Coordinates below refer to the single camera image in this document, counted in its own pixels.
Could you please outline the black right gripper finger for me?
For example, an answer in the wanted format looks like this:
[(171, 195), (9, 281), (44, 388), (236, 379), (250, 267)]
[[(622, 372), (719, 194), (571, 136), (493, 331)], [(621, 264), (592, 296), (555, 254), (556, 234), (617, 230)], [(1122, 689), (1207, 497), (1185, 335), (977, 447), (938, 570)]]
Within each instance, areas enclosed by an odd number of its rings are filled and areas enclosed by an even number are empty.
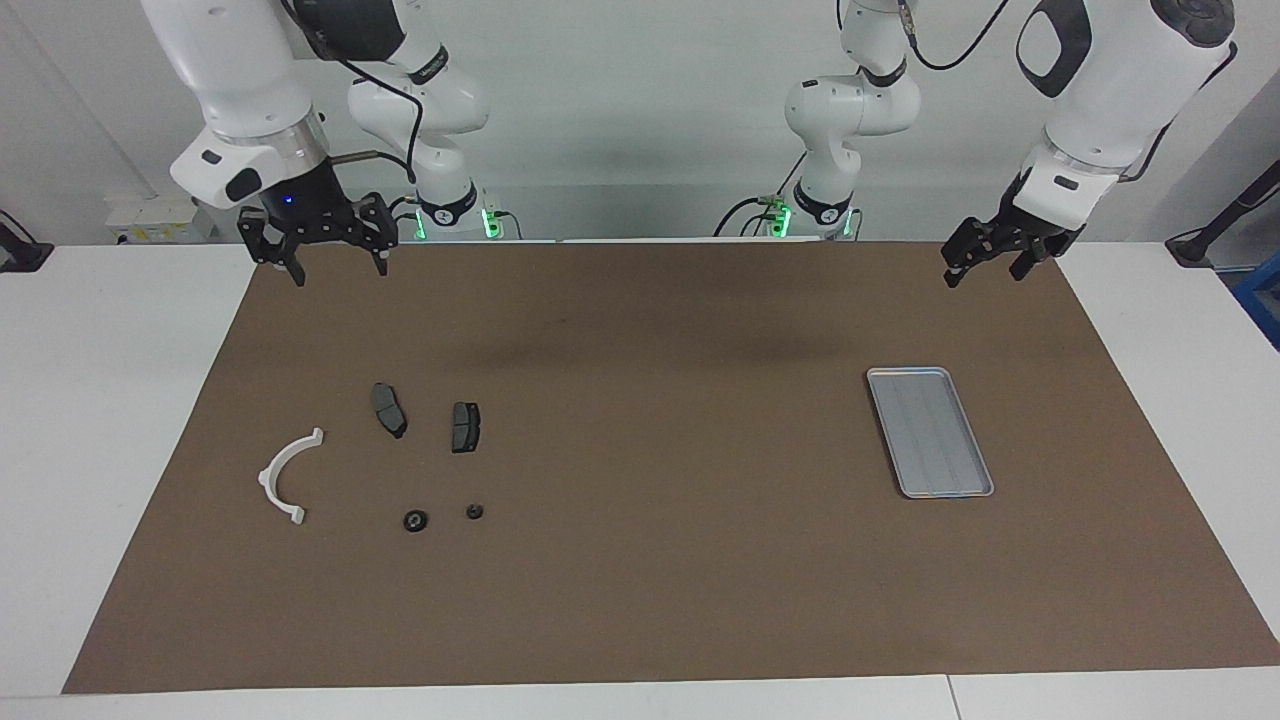
[(388, 259), (397, 246), (397, 222), (380, 193), (367, 193), (358, 201), (358, 246), (370, 254), (378, 274), (388, 275)]
[(239, 236), (250, 256), (257, 264), (265, 264), (284, 272), (296, 287), (305, 287), (306, 273), (297, 258), (300, 237), (285, 232), (279, 240), (268, 237), (270, 218), (265, 211), (242, 211), (239, 214)]

